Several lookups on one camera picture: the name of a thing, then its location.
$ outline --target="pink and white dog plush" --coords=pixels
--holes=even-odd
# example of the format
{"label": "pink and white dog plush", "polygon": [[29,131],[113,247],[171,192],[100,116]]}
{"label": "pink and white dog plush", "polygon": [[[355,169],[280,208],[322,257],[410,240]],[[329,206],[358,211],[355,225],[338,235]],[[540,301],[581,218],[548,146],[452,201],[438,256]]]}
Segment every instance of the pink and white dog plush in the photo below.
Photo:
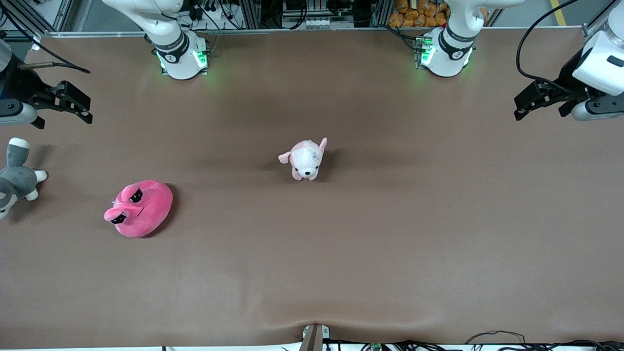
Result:
{"label": "pink and white dog plush", "polygon": [[312,140],[302,141],[286,154],[280,155],[280,162],[283,164],[290,162],[295,180],[304,178],[315,180],[318,176],[318,167],[323,160],[325,146],[327,146],[327,138],[323,138],[320,146]]}

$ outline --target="plush ear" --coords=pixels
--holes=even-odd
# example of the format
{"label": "plush ear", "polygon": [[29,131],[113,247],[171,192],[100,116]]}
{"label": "plush ear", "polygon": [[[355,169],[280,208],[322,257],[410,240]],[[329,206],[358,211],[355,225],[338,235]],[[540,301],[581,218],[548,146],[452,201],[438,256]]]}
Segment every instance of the plush ear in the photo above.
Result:
{"label": "plush ear", "polygon": [[321,145],[318,148],[319,150],[324,152],[326,146],[327,146],[327,138],[323,138],[323,140],[321,141]]}
{"label": "plush ear", "polygon": [[288,163],[288,158],[290,157],[290,151],[288,151],[286,154],[282,154],[280,155],[278,158],[280,159],[280,162],[283,164],[287,164]]}
{"label": "plush ear", "polygon": [[124,204],[132,205],[133,203],[130,201],[130,198],[137,192],[138,189],[139,186],[137,184],[128,185],[119,194],[119,200]]}
{"label": "plush ear", "polygon": [[104,212],[104,219],[107,222],[110,222],[112,220],[114,220],[115,218],[119,217],[120,214],[124,213],[124,208],[121,207],[114,207],[112,209],[108,209],[106,212]]}

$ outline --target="brown table surface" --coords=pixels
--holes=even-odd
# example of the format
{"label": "brown table surface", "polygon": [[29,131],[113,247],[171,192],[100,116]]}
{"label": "brown table surface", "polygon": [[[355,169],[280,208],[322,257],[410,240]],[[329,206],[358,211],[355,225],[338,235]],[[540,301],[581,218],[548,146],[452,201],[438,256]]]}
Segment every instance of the brown table surface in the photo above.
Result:
{"label": "brown table surface", "polygon": [[[357,341],[622,339],[624,119],[516,122],[523,32],[484,31],[452,79],[388,32],[225,36],[191,81],[142,38],[46,40],[93,72],[40,71],[88,93],[94,123],[2,130],[50,178],[0,227],[0,347],[277,344],[311,322]],[[581,45],[538,30],[525,68],[554,78]],[[277,156],[322,137],[318,180],[295,182]],[[102,214],[144,179],[173,185],[173,216],[126,239]]]}

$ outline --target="gray husky plush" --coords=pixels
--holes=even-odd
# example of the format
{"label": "gray husky plush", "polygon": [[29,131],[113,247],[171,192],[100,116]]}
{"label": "gray husky plush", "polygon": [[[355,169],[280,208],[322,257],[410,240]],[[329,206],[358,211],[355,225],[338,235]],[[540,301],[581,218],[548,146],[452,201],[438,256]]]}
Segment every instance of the gray husky plush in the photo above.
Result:
{"label": "gray husky plush", "polygon": [[6,167],[0,171],[0,219],[6,217],[17,200],[33,201],[39,197],[36,185],[47,178],[44,171],[24,166],[31,146],[28,141],[13,138],[6,149]]}

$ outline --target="green led light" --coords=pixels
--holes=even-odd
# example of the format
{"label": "green led light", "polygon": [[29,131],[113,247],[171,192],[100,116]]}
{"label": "green led light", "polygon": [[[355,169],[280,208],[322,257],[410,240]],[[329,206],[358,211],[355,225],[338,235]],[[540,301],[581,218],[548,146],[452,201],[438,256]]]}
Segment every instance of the green led light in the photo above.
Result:
{"label": "green led light", "polygon": [[433,57],[433,54],[435,53],[436,53],[435,46],[431,44],[429,49],[425,50],[425,52],[422,53],[421,64],[424,64],[424,65],[430,64],[431,58]]}
{"label": "green led light", "polygon": [[206,54],[204,52],[193,51],[193,56],[200,67],[206,67]]}

